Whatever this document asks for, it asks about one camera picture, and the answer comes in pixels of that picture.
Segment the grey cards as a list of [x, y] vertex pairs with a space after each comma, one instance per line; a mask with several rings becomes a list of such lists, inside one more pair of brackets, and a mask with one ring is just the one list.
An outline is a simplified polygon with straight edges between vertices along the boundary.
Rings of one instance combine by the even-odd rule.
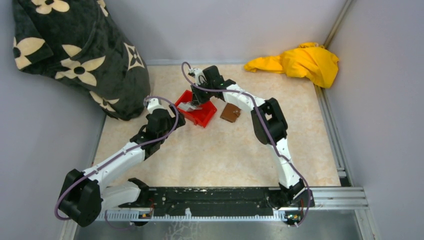
[[185, 112], [193, 112], [203, 109], [201, 106], [193, 105], [191, 102], [180, 102], [177, 107]]

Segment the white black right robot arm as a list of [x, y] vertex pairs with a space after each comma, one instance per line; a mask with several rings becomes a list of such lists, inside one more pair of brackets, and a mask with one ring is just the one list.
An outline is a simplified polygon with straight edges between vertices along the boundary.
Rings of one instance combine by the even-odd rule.
[[305, 177], [294, 166], [287, 139], [288, 123], [278, 101], [257, 97], [235, 81], [225, 80], [215, 65], [205, 69], [189, 67], [183, 75], [194, 78], [191, 83], [193, 105], [199, 106], [215, 97], [250, 113], [256, 138], [274, 152], [280, 190], [276, 196], [269, 197], [271, 206], [282, 208], [298, 204], [309, 209], [313, 194]]

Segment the yellow crumpled cloth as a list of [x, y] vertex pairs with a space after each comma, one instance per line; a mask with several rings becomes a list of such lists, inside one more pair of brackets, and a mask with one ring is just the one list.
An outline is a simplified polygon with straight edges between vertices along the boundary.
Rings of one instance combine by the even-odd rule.
[[279, 55], [263, 56], [248, 61], [247, 72], [285, 74], [289, 78], [307, 78], [313, 84], [329, 89], [338, 74], [340, 59], [317, 42], [305, 42]]

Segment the red plastic bin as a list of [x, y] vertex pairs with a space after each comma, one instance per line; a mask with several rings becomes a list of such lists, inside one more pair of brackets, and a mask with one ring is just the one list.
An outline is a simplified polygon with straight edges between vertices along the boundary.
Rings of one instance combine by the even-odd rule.
[[182, 107], [182, 104], [190, 103], [192, 98], [193, 93], [190, 90], [185, 90], [174, 104], [186, 120], [191, 121], [196, 126], [206, 128], [217, 112], [217, 108], [211, 101], [208, 101], [200, 105], [200, 109], [194, 109], [193, 111], [185, 110], [185, 108]]

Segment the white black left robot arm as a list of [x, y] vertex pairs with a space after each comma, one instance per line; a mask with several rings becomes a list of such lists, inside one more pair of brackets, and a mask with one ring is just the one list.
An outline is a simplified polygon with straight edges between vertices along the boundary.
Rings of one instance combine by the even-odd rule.
[[57, 219], [87, 227], [111, 208], [126, 203], [144, 207], [149, 203], [150, 193], [142, 181], [131, 178], [117, 186], [110, 183], [155, 154], [173, 131], [185, 125], [185, 117], [175, 104], [170, 102], [165, 108], [162, 100], [159, 96], [144, 100], [147, 124], [119, 151], [83, 171], [67, 173], [54, 207]]

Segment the brown leather card holder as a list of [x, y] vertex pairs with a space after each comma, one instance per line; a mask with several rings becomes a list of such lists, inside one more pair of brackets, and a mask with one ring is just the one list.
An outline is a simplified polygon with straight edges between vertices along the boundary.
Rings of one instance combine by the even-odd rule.
[[235, 123], [241, 115], [241, 109], [234, 104], [227, 103], [220, 115], [220, 118], [229, 122]]

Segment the aluminium frame rail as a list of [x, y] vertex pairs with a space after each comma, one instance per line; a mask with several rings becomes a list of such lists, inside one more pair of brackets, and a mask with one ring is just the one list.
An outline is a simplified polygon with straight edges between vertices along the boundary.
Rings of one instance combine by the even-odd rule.
[[361, 187], [311, 187], [293, 200], [284, 198], [279, 187], [269, 187], [266, 190], [264, 200], [275, 211], [369, 209], [365, 191]]

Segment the black floral plush blanket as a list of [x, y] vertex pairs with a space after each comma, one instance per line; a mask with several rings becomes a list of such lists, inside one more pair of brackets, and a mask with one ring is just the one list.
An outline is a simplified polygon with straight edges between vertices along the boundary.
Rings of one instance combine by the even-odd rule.
[[77, 90], [112, 118], [142, 114], [146, 63], [103, 0], [14, 0], [11, 10], [18, 70]]

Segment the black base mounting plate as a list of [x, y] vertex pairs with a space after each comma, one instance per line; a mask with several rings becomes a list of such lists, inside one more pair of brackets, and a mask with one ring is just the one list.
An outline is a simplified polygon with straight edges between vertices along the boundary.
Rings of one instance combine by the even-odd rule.
[[121, 208], [147, 208], [155, 217], [267, 217], [281, 208], [314, 207], [312, 194], [288, 200], [280, 187], [151, 187]]

